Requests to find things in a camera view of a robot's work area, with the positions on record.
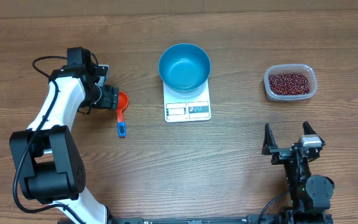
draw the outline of bowl of beans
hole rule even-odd
[[[304,64],[274,65],[265,73],[265,89],[273,101],[304,100],[317,91],[316,74]]]

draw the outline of red bean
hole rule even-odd
[[[270,89],[277,95],[303,95],[310,93],[308,79],[302,73],[284,73],[268,77]]]

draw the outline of clear plastic container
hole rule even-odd
[[[308,79],[310,85],[310,93],[291,96],[275,94],[270,88],[269,76],[292,72],[302,73]],[[265,89],[267,98],[273,101],[305,100],[307,98],[311,98],[317,91],[316,74],[314,74],[314,71],[310,66],[305,64],[274,65],[270,67],[265,73]]]

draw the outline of blue plastic bowl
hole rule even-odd
[[[198,46],[176,44],[161,55],[158,71],[162,81],[172,90],[190,93],[207,81],[211,61]]]

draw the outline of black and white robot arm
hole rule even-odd
[[[49,78],[54,82],[49,82],[49,93],[38,116],[25,131],[12,134],[12,156],[17,169],[30,137],[42,125],[30,142],[18,174],[22,193],[42,204],[63,205],[56,208],[74,223],[107,224],[111,214],[85,187],[85,167],[70,131],[79,108],[116,109],[119,90],[104,84],[109,78],[109,66],[93,63],[89,50],[68,49],[67,56],[67,65],[54,70]],[[58,94],[53,101],[55,84]],[[43,122],[52,102],[52,110]],[[51,153],[54,161],[35,161],[36,157]]]

